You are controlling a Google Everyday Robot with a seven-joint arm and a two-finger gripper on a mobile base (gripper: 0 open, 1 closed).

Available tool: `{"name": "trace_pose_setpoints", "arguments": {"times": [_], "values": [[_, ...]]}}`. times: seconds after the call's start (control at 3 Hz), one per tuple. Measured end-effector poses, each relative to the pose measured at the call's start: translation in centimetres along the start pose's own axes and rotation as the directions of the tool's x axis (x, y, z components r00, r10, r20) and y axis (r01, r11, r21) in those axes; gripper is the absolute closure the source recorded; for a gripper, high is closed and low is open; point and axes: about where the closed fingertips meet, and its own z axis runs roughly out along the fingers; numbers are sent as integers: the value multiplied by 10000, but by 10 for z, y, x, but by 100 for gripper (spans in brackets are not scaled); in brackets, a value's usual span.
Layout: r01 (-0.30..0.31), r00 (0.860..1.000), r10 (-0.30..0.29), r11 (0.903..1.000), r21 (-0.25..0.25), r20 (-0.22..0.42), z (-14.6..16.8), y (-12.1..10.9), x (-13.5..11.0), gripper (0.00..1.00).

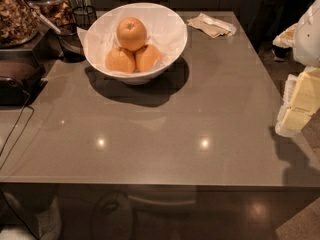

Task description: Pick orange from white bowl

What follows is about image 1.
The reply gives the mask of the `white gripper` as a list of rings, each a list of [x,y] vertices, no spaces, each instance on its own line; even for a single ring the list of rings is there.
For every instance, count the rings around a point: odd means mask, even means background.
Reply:
[[[294,60],[308,66],[298,76],[288,76],[277,116],[275,132],[293,138],[320,109],[320,0],[315,0],[298,23],[277,35],[272,44],[293,48]]]

